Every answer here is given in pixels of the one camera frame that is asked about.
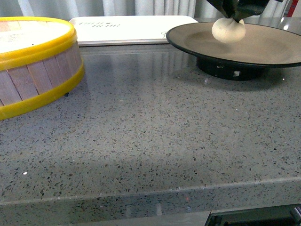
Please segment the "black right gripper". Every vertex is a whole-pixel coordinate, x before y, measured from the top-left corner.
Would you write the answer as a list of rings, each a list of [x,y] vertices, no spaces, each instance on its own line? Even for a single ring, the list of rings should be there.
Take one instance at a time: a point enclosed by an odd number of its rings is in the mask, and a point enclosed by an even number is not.
[[[225,18],[234,17],[236,22],[258,16],[265,10],[269,0],[207,0]]]

